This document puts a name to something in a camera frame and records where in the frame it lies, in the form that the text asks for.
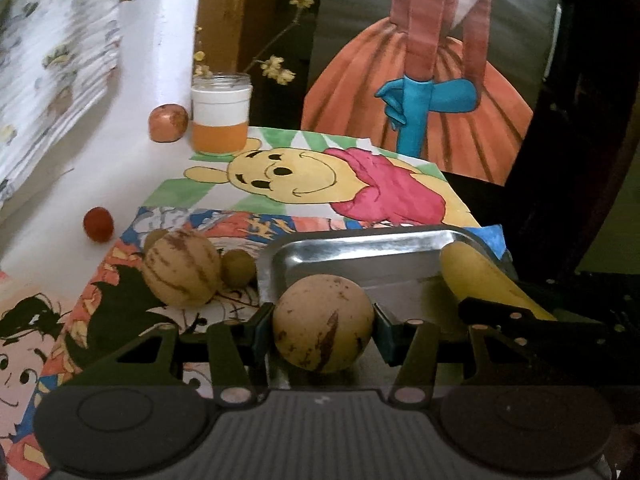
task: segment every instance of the screw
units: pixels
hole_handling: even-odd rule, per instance
[[[418,404],[427,398],[427,394],[420,388],[404,386],[394,392],[394,397],[398,402],[402,402],[403,404]]]
[[[220,399],[227,404],[244,404],[251,399],[251,392],[246,388],[226,388],[220,393]]]

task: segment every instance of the jar rim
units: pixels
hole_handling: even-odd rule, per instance
[[[206,77],[193,78],[194,87],[202,89],[245,87],[250,84],[251,76],[242,72],[215,72]]]

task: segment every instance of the ribbed gray panel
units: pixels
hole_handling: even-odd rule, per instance
[[[187,459],[144,480],[500,480],[444,443],[423,414],[375,392],[272,392],[220,417]],[[50,480],[79,480],[53,473]],[[559,480],[602,480],[594,470]]]

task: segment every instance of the orange liquid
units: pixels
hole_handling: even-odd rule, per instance
[[[202,126],[193,123],[193,149],[203,153],[233,153],[246,144],[249,123],[234,126]]]

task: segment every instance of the cartoon boy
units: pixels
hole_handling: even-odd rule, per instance
[[[0,319],[0,444],[5,455],[60,335],[60,319],[43,294],[23,298]]]
[[[285,204],[327,203],[338,214],[364,222],[478,227],[447,182],[397,158],[360,148],[260,150],[249,139],[226,171],[196,167],[184,176],[197,182],[230,182],[248,193]]]

